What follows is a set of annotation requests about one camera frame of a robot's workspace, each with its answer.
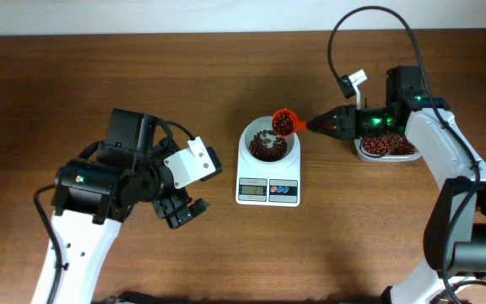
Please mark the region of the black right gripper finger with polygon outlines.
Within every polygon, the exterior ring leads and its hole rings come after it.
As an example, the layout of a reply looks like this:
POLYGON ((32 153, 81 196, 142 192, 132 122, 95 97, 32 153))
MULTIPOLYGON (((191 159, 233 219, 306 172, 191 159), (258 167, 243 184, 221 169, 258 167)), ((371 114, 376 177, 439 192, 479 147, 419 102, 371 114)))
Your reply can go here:
POLYGON ((335 107, 331 109, 330 111, 327 111, 325 113, 322 113, 320 115, 314 116, 312 119, 310 119, 307 122, 308 126, 317 126, 320 124, 326 124, 326 125, 335 125, 336 120, 338 119, 338 116, 340 112, 342 111, 342 107, 335 107))
POLYGON ((339 138, 339 131, 335 126, 311 125, 307 129, 313 133, 325 135, 330 138, 339 138))

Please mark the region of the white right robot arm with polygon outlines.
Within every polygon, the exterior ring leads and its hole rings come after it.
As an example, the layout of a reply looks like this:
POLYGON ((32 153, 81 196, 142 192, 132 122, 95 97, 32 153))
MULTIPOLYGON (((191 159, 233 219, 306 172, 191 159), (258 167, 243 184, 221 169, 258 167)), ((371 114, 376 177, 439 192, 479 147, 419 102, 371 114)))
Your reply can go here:
POLYGON ((313 118, 308 130, 335 139, 402 134, 424 159, 439 189, 424 230, 424 259, 383 303, 456 303, 466 285, 486 285, 486 163, 468 143, 449 105, 430 94, 424 70, 386 73, 386 105, 338 106, 313 118))

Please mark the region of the red plastic measuring scoop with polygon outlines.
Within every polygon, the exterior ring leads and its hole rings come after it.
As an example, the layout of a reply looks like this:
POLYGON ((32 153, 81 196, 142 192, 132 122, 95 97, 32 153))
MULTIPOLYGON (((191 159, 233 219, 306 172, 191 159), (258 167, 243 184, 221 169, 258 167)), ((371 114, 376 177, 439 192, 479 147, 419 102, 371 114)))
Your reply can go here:
POLYGON ((299 131, 306 131, 307 123, 301 121, 295 112, 284 108, 274 113, 272 128, 278 136, 288 137, 299 131))

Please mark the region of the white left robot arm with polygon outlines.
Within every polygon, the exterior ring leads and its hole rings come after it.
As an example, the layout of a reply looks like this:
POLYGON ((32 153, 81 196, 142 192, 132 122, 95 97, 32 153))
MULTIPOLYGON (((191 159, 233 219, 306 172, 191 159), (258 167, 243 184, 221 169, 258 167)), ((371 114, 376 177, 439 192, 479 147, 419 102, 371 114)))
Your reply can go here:
POLYGON ((122 223, 138 203, 177 229, 202 214, 186 186, 222 171, 211 147, 191 137, 185 149, 159 117, 114 109, 105 139, 59 169, 33 200, 49 236, 34 303, 89 303, 122 223))

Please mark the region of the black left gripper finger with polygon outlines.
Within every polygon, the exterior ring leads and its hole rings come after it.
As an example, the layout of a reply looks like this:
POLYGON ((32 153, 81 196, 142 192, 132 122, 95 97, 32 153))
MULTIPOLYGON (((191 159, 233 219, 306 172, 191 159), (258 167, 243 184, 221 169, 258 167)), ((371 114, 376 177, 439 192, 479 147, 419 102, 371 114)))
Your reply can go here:
POLYGON ((181 193, 169 193, 152 202, 155 213, 159 219, 164 219, 174 214, 184 205, 184 196, 181 193))
POLYGON ((166 217, 168 226, 172 230, 177 229, 204 213, 208 207, 209 203, 202 198, 190 205, 178 207, 166 217))

